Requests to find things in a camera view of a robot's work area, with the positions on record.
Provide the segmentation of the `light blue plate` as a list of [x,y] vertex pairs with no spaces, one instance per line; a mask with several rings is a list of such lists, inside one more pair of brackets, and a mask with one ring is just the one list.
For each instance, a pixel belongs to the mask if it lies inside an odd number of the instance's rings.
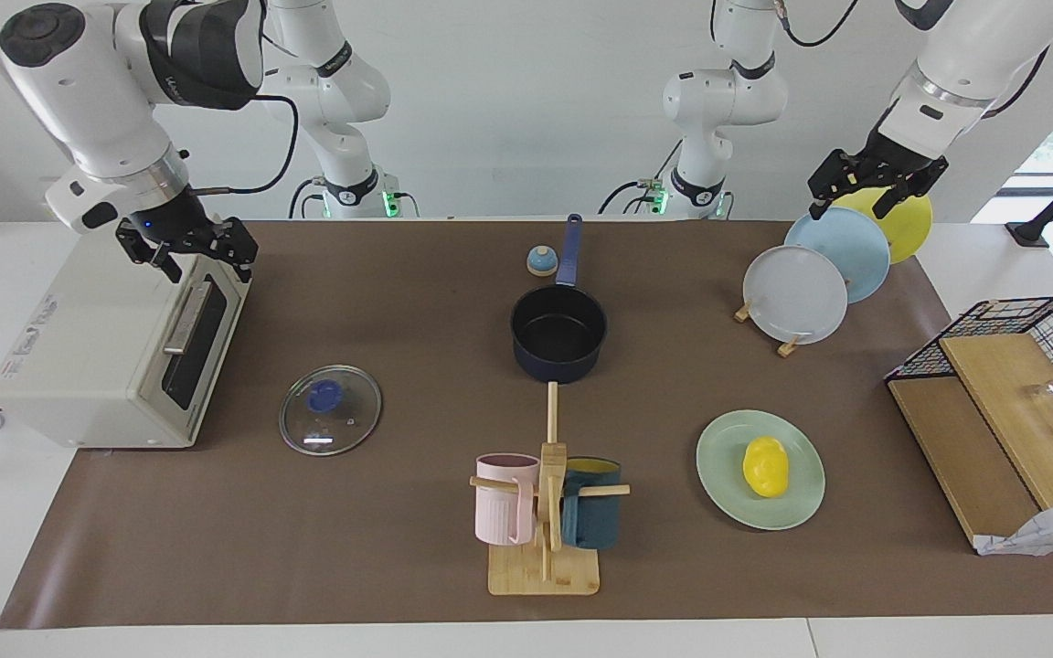
[[851,304],[872,296],[889,274],[890,250],[883,230],[851,208],[831,206],[819,219],[806,214],[787,230],[784,245],[824,255],[843,276]]

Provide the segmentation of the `brown table mat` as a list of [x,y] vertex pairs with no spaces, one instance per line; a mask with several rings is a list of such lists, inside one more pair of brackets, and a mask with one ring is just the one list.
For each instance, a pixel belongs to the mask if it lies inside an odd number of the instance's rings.
[[[559,392],[561,440],[622,463],[599,591],[495,597],[469,476],[536,452],[545,385],[509,316],[548,222],[261,222],[237,333],[186,451],[75,455],[0,629],[893,615],[1048,615],[1053,555],[978,557],[883,382],[948,323],[919,263],[892,271],[786,359],[731,314],[786,222],[587,222],[580,284],[609,315],[598,364]],[[330,364],[383,391],[376,432],[313,457],[279,431]],[[710,421],[761,408],[824,466],[818,512],[766,532],[707,496]]]

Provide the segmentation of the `grey plate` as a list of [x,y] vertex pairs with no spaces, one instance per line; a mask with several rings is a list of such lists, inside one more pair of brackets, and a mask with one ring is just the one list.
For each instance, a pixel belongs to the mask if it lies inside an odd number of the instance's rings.
[[797,245],[764,250],[742,281],[742,311],[782,345],[813,345],[843,324],[849,305],[843,275],[819,251]]

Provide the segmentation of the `dark teal mug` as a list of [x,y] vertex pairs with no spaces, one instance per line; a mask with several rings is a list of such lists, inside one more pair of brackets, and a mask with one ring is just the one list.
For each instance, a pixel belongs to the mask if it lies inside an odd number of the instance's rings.
[[580,490],[622,482],[622,466],[589,455],[568,458],[561,487],[560,536],[574,549],[612,549],[620,532],[618,496],[582,496]]

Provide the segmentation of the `dark blue saucepan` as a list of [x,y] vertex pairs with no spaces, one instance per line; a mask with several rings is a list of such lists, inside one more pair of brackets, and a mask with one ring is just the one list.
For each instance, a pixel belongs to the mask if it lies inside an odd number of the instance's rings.
[[526,292],[509,318],[516,363],[540,382],[569,384],[592,371],[605,343],[609,316],[596,297],[578,287],[582,216],[565,221],[555,282]]

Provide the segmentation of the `wooden plate rack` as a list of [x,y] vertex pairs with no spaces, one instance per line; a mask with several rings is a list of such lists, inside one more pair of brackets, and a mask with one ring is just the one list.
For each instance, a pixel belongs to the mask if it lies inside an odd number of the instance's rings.
[[752,321],[778,343],[782,358],[831,337],[845,323],[848,300],[837,276],[799,278],[756,273],[746,276],[743,304],[735,312],[742,324]]

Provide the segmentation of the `pale green plate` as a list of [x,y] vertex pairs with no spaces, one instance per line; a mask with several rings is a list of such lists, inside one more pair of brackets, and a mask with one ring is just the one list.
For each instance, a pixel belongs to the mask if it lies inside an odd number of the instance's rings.
[[[776,439],[784,454],[784,492],[764,496],[747,480],[748,448]],[[713,503],[751,529],[779,532],[811,519],[822,504],[822,459],[802,430],[761,408],[734,408],[709,422],[697,442],[697,474]]]

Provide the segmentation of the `wooden mug tree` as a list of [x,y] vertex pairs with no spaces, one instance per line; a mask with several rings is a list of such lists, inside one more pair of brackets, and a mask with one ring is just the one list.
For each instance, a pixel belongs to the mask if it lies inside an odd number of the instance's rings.
[[558,440],[559,383],[547,383],[547,434],[529,467],[477,467],[469,484],[510,497],[506,539],[488,546],[486,590],[494,596],[589,596],[601,589],[599,554],[561,540],[568,450]]

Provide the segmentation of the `pink ribbed mug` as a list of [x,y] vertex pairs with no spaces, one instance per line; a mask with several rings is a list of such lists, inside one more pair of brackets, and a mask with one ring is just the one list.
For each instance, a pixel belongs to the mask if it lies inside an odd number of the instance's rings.
[[490,546],[522,546],[535,538],[535,486],[540,459],[522,453],[486,453],[476,459],[475,475],[509,490],[475,490],[473,533]]

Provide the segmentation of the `yellow plate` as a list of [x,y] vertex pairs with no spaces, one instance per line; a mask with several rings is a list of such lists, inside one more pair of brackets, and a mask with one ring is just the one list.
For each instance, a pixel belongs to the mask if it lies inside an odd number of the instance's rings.
[[841,196],[832,206],[857,211],[873,219],[888,241],[891,265],[898,265],[923,245],[931,233],[933,208],[927,196],[911,196],[878,217],[875,204],[888,191],[885,187],[859,190]]

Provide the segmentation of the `glass lid with blue knob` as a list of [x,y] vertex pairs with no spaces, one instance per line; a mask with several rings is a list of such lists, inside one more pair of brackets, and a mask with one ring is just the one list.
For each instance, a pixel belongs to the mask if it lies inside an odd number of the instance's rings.
[[313,457],[347,453],[376,432],[383,416],[383,391],[367,371],[330,364],[309,372],[289,387],[277,428],[290,448]]

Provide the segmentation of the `beige toaster oven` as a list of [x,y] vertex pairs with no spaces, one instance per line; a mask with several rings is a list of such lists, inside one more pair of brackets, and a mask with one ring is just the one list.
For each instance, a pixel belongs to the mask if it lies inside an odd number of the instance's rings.
[[178,258],[134,265],[112,230],[77,240],[0,366],[0,408],[74,448],[194,445],[250,286]]

